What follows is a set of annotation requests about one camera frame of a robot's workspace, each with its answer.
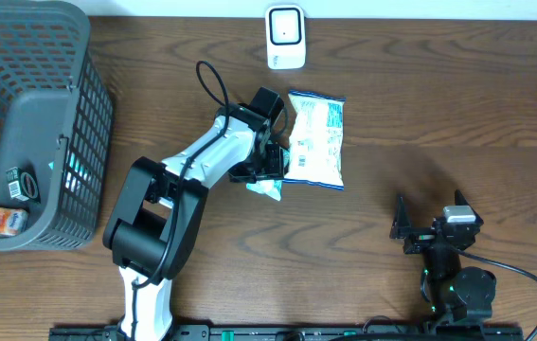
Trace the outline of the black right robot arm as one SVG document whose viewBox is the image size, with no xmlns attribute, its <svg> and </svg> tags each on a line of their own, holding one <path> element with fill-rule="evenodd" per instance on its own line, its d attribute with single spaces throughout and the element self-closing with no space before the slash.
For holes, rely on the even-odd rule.
<svg viewBox="0 0 537 341">
<path fill-rule="evenodd" d="M 424 269 L 421 294 L 433 315 L 422 326 L 427 333 L 450 333 L 455 329 L 479 330 L 492 316 L 496 278 L 490 271 L 461 265 L 460 253 L 475 243 L 483 220 L 460 190 L 455 203 L 427 227 L 413 226 L 402 197 L 397 198 L 389 238 L 403 241 L 406 255 L 420 254 Z"/>
</svg>

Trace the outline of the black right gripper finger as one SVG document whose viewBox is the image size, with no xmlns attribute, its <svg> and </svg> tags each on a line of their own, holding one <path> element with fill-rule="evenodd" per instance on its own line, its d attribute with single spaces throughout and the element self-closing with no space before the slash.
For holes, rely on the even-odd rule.
<svg viewBox="0 0 537 341">
<path fill-rule="evenodd" d="M 395 216 L 390 229 L 389 238 L 392 240 L 402 240 L 410 235 L 412 224 L 407 214 L 403 197 L 397 196 Z"/>
<path fill-rule="evenodd" d="M 462 194 L 460 189 L 456 189 L 454 193 L 454 200 L 456 206 L 469 206 L 469 202 L 466 200 L 465 196 Z"/>
</svg>

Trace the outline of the cream blue snack bag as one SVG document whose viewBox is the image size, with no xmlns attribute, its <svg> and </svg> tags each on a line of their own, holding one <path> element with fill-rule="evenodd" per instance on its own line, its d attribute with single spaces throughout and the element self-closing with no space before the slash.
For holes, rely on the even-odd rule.
<svg viewBox="0 0 537 341">
<path fill-rule="evenodd" d="M 290 90 L 295 123 L 284 181 L 343 190 L 341 173 L 345 98 Z"/>
</svg>

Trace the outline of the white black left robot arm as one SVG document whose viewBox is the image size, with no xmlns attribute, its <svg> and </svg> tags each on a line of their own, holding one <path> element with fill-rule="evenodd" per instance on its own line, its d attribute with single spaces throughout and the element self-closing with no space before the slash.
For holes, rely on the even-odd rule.
<svg viewBox="0 0 537 341">
<path fill-rule="evenodd" d="M 280 179 L 284 151 L 276 104 L 225 104 L 212 126 L 176 155 L 131 165 L 102 236 L 125 285 L 121 340 L 162 340 L 173 321 L 171 288 L 194 248 L 209 191 L 224 176 Z"/>
</svg>

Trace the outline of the teal green wipes pack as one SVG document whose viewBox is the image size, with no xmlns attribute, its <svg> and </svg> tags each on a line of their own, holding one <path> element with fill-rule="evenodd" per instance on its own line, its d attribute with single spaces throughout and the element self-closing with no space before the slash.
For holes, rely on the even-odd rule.
<svg viewBox="0 0 537 341">
<path fill-rule="evenodd" d="M 282 198 L 282 195 L 281 195 L 282 181 L 281 180 L 261 180 L 254 184 L 247 184 L 246 188 L 258 194 L 266 195 L 276 201 L 280 201 Z"/>
</svg>

